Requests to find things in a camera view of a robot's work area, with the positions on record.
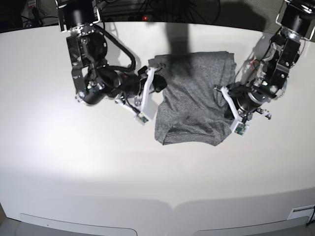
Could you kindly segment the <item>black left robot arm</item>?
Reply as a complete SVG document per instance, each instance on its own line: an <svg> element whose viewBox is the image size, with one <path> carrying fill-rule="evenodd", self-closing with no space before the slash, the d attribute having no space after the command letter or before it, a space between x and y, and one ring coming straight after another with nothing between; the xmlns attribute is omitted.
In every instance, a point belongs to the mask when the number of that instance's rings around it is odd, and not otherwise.
<svg viewBox="0 0 315 236"><path fill-rule="evenodd" d="M301 40L311 40L306 34L315 18L315 2L286 0L284 3L282 20L276 20L280 28L246 80L231 87L215 88L229 105L228 113L233 117L231 132L241 136L256 119L271 119L270 112L262 105L284 95L289 71L302 54Z"/></svg>

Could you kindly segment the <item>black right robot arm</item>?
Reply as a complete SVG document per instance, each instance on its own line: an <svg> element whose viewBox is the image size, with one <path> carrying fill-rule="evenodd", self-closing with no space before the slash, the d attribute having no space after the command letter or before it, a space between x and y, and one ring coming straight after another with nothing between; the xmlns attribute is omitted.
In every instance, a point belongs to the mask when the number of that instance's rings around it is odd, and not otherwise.
<svg viewBox="0 0 315 236"><path fill-rule="evenodd" d="M165 65L159 63L135 71L135 56L104 27L98 25L101 22L100 10L94 10L90 1L57 0L55 3L60 31L70 33L66 42L75 99L87 106L109 99L132 112L134 119L141 124L152 121L158 104L150 99L150 95L167 87L166 79L158 75ZM108 41L129 57L129 66L108 63Z"/></svg>

